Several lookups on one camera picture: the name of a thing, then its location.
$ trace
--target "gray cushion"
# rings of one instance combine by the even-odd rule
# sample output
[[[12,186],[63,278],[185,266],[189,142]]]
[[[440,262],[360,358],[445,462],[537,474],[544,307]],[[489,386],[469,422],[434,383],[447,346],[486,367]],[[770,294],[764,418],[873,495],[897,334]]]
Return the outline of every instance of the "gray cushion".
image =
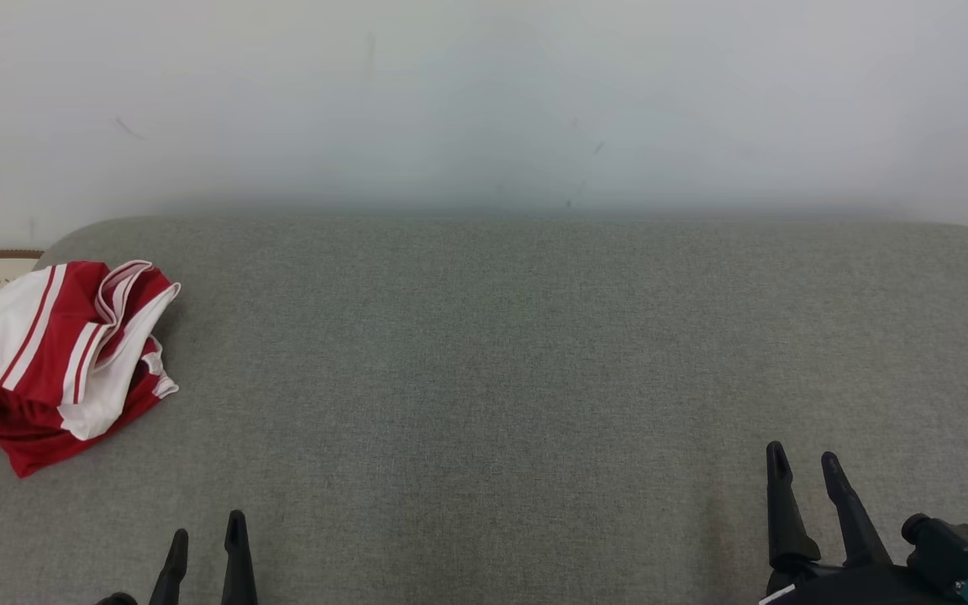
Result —
[[[838,453],[888,550],[968,522],[968,229],[142,218],[42,263],[152,260],[181,391],[26,480],[0,605],[146,602],[174,529],[218,602],[756,602],[787,447],[825,559]]]

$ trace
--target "red stripe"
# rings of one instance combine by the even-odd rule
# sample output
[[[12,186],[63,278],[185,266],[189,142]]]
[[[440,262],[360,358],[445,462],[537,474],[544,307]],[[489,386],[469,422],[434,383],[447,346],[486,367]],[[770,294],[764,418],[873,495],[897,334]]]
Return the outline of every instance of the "red stripe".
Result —
[[[50,273],[47,275],[47,286],[43,287],[43,296],[39,298],[39,309],[35,310],[35,317],[32,318],[32,323],[28,326],[28,333],[24,335],[24,342],[20,344],[20,348],[14,353],[14,360],[10,361],[10,367],[0,376],[0,383],[4,382],[7,376],[10,376],[10,372],[17,365],[17,360],[20,360],[20,354],[24,352],[24,348],[28,347],[28,342],[32,340],[32,333],[35,332],[35,325],[39,323],[39,316],[43,314],[43,306],[47,303],[47,292],[50,292],[50,284],[54,283],[55,269],[57,268],[55,265],[50,266]]]
[[[77,363],[77,373],[73,376],[73,405],[76,406],[78,399],[81,397],[81,372],[85,371],[88,364],[85,360],[88,359],[88,351],[92,348],[92,342],[96,340],[96,334],[99,334],[99,329],[92,330],[92,333],[88,335],[88,344],[84,345],[84,353],[81,353],[81,360]]]

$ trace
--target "white wall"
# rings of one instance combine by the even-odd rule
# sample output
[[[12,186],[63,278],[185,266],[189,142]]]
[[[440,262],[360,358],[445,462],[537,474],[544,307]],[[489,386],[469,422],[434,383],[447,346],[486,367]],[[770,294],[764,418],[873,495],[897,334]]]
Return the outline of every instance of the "white wall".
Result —
[[[0,0],[0,245],[183,199],[968,224],[968,0]]]

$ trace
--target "folded garment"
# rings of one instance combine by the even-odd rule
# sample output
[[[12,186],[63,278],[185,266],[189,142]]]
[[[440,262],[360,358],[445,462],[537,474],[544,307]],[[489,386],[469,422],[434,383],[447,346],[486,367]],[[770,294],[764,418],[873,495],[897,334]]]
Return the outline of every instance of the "folded garment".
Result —
[[[0,447],[19,477],[177,391],[151,329],[180,288],[134,260],[47,267],[0,290]]]

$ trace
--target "red fabric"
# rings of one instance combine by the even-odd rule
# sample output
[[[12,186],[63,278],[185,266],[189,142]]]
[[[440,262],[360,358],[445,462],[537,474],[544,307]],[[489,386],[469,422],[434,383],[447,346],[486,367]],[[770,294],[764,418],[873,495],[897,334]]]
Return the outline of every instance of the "red fabric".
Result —
[[[131,265],[132,272],[123,276],[123,269]],[[124,384],[128,368],[134,368],[120,416],[110,429],[85,440],[63,429],[59,406],[83,402],[82,379],[93,368],[134,363],[118,356],[118,346],[126,338],[129,321],[168,288],[176,288],[176,284],[171,284],[158,269],[147,264],[143,267],[127,264],[110,271],[103,263],[78,261],[51,268],[49,275],[53,276],[55,271],[65,273],[57,297],[54,294],[49,297],[49,288],[44,288],[43,296],[54,299],[47,300],[51,305],[50,316],[38,348],[31,360],[25,360],[23,346],[13,357],[10,368],[0,376],[0,382],[4,382],[10,369],[24,372],[12,390],[0,386],[0,447],[7,453],[18,477],[28,477],[50,464],[78,455],[118,432],[158,403],[161,395],[157,393],[166,393],[158,386],[162,380],[169,381],[157,359],[153,360],[157,366],[154,368],[143,360],[145,355],[158,356],[160,349],[156,340],[149,334],[135,334],[135,338],[145,338],[145,345],[142,359],[122,368],[124,373],[119,374],[122,376],[119,383]],[[35,329],[38,318],[39,313],[37,318],[32,318],[32,325],[20,327],[27,330],[26,341],[39,334]],[[64,384],[76,386],[72,394]]]

